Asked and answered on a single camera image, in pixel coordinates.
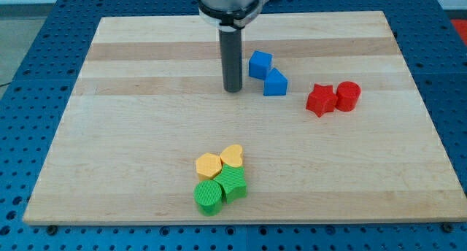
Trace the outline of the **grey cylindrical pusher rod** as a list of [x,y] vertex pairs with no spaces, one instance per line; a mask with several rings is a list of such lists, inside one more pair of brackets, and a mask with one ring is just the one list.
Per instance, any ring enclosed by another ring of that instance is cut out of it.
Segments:
[[219,31],[223,88],[229,93],[242,89],[242,33]]

